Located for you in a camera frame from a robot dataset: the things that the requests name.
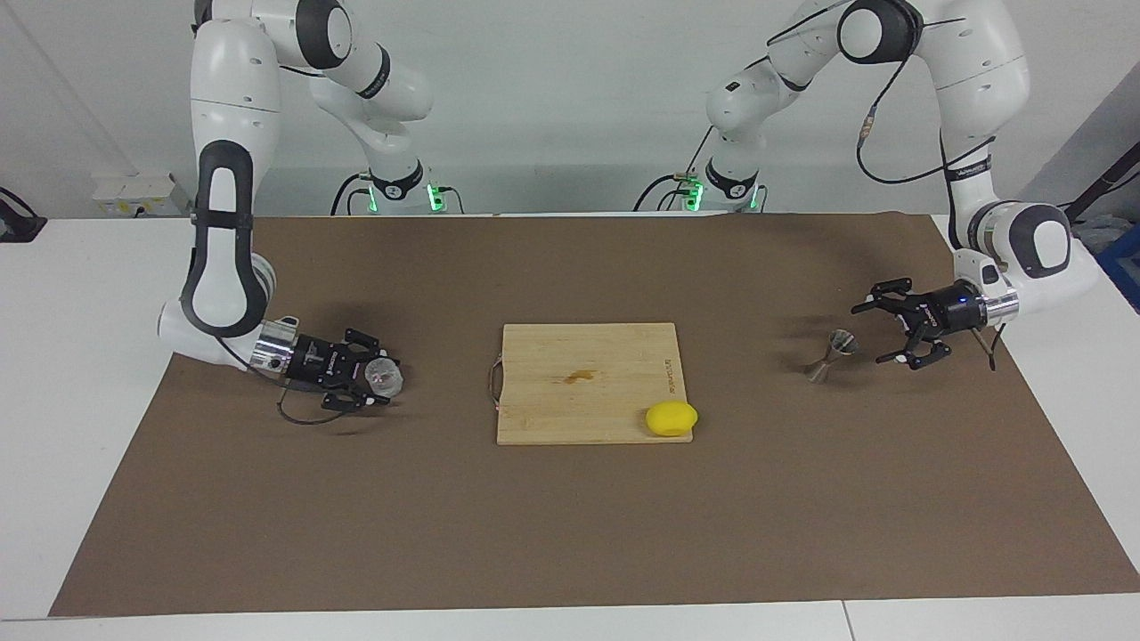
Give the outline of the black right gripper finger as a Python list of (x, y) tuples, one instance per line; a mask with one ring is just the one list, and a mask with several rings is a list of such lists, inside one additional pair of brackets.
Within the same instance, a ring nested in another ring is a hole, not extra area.
[(394, 366), (402, 364), (402, 362), (394, 360), (394, 357), (386, 354), (378, 339), (363, 333), (358, 328), (347, 328), (343, 344), (345, 344), (343, 360), (350, 362), (353, 366), (366, 368), (370, 362), (392, 362)]
[(341, 388), (323, 388), (321, 409), (344, 411), (355, 413), (373, 405), (386, 406), (391, 393), (375, 393), (370, 386), (341, 386)]

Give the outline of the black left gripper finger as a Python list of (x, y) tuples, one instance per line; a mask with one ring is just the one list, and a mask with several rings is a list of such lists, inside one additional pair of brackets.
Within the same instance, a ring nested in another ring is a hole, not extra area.
[[(928, 344), (928, 352), (917, 352), (917, 349), (921, 344)], [(923, 370), (927, 366), (935, 364), (935, 362), (940, 362), (943, 358), (948, 357), (953, 350), (951, 346), (945, 344), (940, 341), (939, 336), (923, 336), (923, 334), (907, 334), (907, 341), (904, 342), (903, 348), (896, 350), (896, 352), (885, 352), (876, 357), (876, 364), (886, 364), (886, 362), (901, 362), (901, 364), (907, 365), (909, 370)]]
[(870, 310), (883, 310), (896, 316), (920, 315), (929, 308), (929, 301), (925, 295), (917, 295), (912, 291), (912, 279), (879, 281), (868, 291), (863, 303), (850, 308), (850, 315)]

